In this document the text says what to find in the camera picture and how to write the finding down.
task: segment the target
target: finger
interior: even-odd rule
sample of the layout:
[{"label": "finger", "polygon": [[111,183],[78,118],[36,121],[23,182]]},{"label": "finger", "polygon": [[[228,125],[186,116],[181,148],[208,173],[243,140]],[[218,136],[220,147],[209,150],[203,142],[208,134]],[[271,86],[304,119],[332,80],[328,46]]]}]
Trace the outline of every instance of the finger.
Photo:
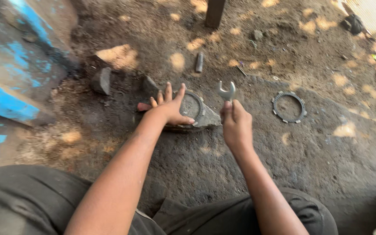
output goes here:
[{"label": "finger", "polygon": [[175,97],[175,100],[181,103],[182,99],[184,98],[184,95],[185,95],[185,83],[181,83],[181,87],[179,88],[179,91]]},{"label": "finger", "polygon": [[152,106],[152,108],[155,108],[155,107],[157,107],[157,103],[156,103],[156,100],[153,98],[153,97],[151,97],[150,98],[150,105]]},{"label": "finger", "polygon": [[233,105],[229,101],[224,101],[224,123],[223,125],[234,124],[233,120]]},{"label": "finger", "polygon": [[237,99],[233,99],[233,120],[237,122],[244,113],[246,113],[246,110],[244,110],[242,104]]},{"label": "finger", "polygon": [[170,82],[166,83],[166,88],[164,90],[164,101],[172,101],[172,85],[170,84]]},{"label": "finger", "polygon": [[180,123],[189,125],[189,124],[194,124],[195,120],[192,117],[181,116]]},{"label": "finger", "polygon": [[162,91],[159,91],[158,92],[158,104],[162,104],[163,103],[163,94],[162,94]]},{"label": "finger", "polygon": [[224,112],[224,104],[223,104],[223,107],[222,109],[220,109],[220,120],[221,120],[221,123],[224,124],[224,118],[225,118],[225,112]]}]

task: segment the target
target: black pants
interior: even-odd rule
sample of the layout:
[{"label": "black pants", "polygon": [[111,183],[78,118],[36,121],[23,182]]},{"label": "black pants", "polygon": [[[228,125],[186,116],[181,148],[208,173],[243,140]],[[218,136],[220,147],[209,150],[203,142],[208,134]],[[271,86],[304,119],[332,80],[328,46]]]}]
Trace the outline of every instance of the black pants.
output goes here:
[{"label": "black pants", "polygon": [[[0,167],[0,235],[63,234],[91,182],[43,166]],[[311,235],[336,235],[336,223],[319,201],[292,189],[281,189]],[[165,199],[150,219],[140,211],[129,234],[260,234],[250,196],[188,208]]]}]

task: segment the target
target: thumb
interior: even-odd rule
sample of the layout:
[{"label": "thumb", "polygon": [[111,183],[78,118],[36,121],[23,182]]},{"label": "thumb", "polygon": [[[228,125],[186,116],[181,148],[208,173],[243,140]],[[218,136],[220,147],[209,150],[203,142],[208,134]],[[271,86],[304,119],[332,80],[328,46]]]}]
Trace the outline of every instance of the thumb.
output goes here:
[{"label": "thumb", "polygon": [[233,105],[232,105],[232,103],[230,103],[229,101],[224,101],[223,111],[224,111],[224,123],[223,123],[223,125],[233,124],[234,120],[233,120]]},{"label": "thumb", "polygon": [[194,124],[195,120],[192,117],[188,116],[181,116],[180,123],[181,124]]}]

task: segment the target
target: metal rod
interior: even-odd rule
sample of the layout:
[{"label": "metal rod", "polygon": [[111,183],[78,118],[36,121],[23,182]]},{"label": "metal rod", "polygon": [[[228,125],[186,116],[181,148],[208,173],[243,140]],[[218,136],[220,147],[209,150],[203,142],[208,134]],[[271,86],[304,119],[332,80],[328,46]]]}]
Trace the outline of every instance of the metal rod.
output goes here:
[{"label": "metal rod", "polygon": [[240,70],[240,72],[243,73],[244,76],[247,76],[246,73],[244,73],[243,70],[238,65],[236,65],[236,67]]}]

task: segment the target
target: wrench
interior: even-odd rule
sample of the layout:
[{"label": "wrench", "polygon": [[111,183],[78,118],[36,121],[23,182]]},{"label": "wrench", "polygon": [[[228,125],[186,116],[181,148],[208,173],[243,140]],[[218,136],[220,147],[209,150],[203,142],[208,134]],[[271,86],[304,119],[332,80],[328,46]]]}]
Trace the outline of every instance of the wrench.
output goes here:
[{"label": "wrench", "polygon": [[224,101],[232,102],[234,95],[236,94],[236,87],[233,82],[230,82],[230,91],[225,91],[222,89],[222,82],[216,84],[217,94],[221,96]]}]

